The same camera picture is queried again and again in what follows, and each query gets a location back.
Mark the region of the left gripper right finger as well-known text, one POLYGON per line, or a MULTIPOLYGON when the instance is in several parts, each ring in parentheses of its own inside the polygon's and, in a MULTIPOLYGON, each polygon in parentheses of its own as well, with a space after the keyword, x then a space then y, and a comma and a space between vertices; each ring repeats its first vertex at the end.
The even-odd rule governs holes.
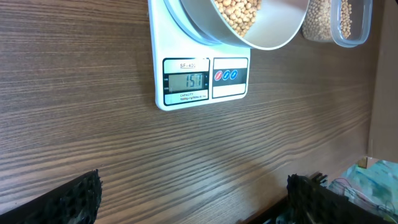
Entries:
POLYGON ((338 195, 306 176, 288 176, 287 191, 294 223, 388 223, 386 218, 353 204, 348 197, 338 195))

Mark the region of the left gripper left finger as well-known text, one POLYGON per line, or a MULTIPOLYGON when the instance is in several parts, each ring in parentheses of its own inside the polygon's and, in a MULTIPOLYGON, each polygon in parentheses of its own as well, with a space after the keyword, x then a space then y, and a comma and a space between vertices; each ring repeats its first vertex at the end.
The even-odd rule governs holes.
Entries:
POLYGON ((89 171, 1 215, 1 223, 94 223, 102 197, 98 170, 89 171))

